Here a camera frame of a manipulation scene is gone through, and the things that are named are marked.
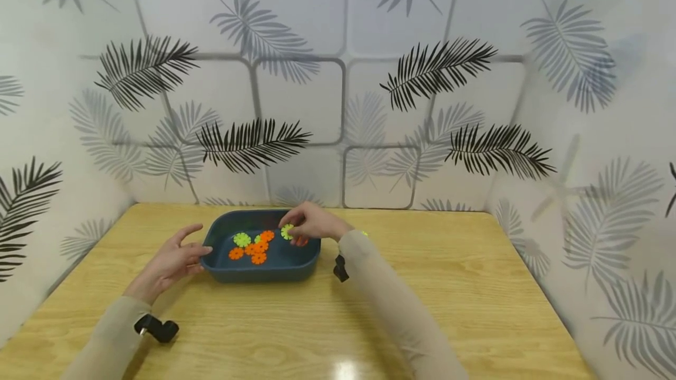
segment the blue plastic tray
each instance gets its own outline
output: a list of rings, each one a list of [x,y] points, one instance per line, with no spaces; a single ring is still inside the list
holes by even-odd
[[[214,250],[201,258],[201,264],[216,281],[235,282],[272,282],[301,281],[315,271],[321,241],[311,240],[304,247],[292,246],[277,229],[277,225],[288,210],[240,210],[219,216],[209,228],[204,239],[205,246]],[[239,260],[231,260],[228,253],[236,248],[232,238],[245,232],[252,239],[263,230],[274,230],[275,238],[268,243],[267,260],[255,265],[251,257],[245,255]]]

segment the hand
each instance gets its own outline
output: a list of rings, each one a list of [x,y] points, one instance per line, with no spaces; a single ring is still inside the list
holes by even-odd
[[[186,226],[157,251],[146,267],[124,291],[125,296],[152,305],[160,294],[168,290],[174,283],[190,274],[203,272],[200,257],[209,254],[212,247],[201,246],[197,242],[181,245],[183,239],[193,232],[202,229],[202,224]]]
[[[338,216],[332,215],[315,203],[304,202],[284,215],[279,226],[290,223],[295,228],[289,230],[292,245],[302,236],[309,238],[333,238],[338,242],[343,235],[354,229]]]

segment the beige sleeve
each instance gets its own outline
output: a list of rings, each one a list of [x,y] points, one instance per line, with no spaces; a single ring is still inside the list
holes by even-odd
[[[345,269],[396,342],[417,380],[466,380],[467,371],[414,292],[359,230],[338,243]]]
[[[134,331],[139,318],[150,313],[150,305],[119,297],[103,314],[89,342],[70,363],[62,380],[121,380],[141,344]]]

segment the black clip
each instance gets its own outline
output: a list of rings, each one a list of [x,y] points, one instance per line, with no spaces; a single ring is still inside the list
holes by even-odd
[[[159,319],[146,314],[136,322],[134,330],[139,335],[149,332],[160,344],[168,344],[178,334],[178,325],[171,320],[162,324]]]
[[[336,265],[333,268],[333,274],[335,274],[341,283],[350,278],[345,270],[345,257],[340,254],[336,257]]]

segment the wooden table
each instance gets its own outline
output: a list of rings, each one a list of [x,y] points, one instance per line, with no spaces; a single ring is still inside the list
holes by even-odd
[[[0,351],[3,379],[57,379],[106,306],[161,243],[224,206],[131,207]],[[471,379],[592,379],[573,340],[494,217],[485,213],[333,211],[366,230],[440,323]],[[156,313],[181,326],[147,337],[127,379],[404,379],[396,349],[325,239],[316,273],[288,284],[224,285],[208,273],[174,287]]]

